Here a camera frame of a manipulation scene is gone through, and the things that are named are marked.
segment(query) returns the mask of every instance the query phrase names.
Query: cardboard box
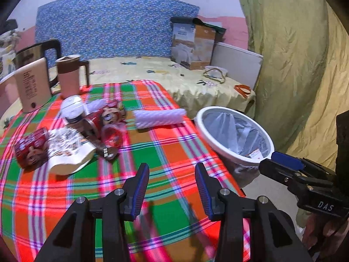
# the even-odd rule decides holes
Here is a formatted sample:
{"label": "cardboard box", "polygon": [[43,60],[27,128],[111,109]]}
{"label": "cardboard box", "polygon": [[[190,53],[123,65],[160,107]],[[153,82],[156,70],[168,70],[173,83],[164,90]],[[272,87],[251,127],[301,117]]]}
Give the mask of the cardboard box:
{"label": "cardboard box", "polygon": [[216,30],[198,22],[173,22],[171,60],[187,69],[204,69],[210,65]]}

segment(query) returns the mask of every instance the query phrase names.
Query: yellow curtain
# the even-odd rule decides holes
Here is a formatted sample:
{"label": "yellow curtain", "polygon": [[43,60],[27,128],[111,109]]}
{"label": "yellow curtain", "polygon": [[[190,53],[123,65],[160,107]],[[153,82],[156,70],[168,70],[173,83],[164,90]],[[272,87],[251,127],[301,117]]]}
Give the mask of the yellow curtain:
{"label": "yellow curtain", "polygon": [[325,0],[240,0],[264,56],[255,120],[275,148],[334,169],[335,117],[349,109],[348,34]]}

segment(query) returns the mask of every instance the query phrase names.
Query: blue floral wallpaper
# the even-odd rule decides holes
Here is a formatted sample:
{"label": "blue floral wallpaper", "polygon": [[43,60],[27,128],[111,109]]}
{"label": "blue floral wallpaper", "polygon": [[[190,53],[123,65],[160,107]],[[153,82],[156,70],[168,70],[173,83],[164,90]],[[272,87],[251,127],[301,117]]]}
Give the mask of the blue floral wallpaper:
{"label": "blue floral wallpaper", "polygon": [[[178,0],[57,0],[39,7],[35,41],[57,38],[63,56],[83,59],[170,57],[170,18],[196,17],[198,11]],[[54,66],[54,50],[46,57]]]}

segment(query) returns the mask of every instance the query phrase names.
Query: trash can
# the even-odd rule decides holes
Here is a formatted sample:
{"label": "trash can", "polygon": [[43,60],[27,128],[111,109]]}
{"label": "trash can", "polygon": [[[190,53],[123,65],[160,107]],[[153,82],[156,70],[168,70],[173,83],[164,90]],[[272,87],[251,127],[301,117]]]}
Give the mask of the trash can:
{"label": "trash can", "polygon": [[218,154],[240,188],[259,175],[259,163],[271,158],[274,144],[266,131],[246,115],[226,107],[201,109],[195,125]]}

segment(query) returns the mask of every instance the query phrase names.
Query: plaid tablecloth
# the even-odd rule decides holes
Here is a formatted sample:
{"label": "plaid tablecloth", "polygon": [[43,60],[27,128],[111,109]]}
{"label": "plaid tablecloth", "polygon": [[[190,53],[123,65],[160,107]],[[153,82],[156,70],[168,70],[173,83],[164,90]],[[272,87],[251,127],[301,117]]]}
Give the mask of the plaid tablecloth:
{"label": "plaid tablecloth", "polygon": [[[100,157],[70,176],[48,172],[47,164],[34,171],[21,169],[13,145],[40,127],[63,126],[62,103],[54,96],[41,109],[19,113],[5,131],[0,144],[0,230],[4,241],[19,261],[33,261],[44,241],[67,208],[79,196],[104,197],[134,176],[146,162],[150,180],[141,214],[125,222],[133,261],[208,261],[214,258],[219,222],[204,213],[195,183],[194,166],[203,162],[209,174],[238,194],[232,176],[217,155],[197,135],[185,117],[181,125],[139,132],[132,110],[178,108],[166,90],[153,81],[92,85],[82,88],[85,102],[106,98],[122,100],[127,110],[127,133],[118,159],[107,163]],[[250,257],[248,223],[244,220],[244,261]],[[102,222],[96,223],[96,257],[103,260]]]}

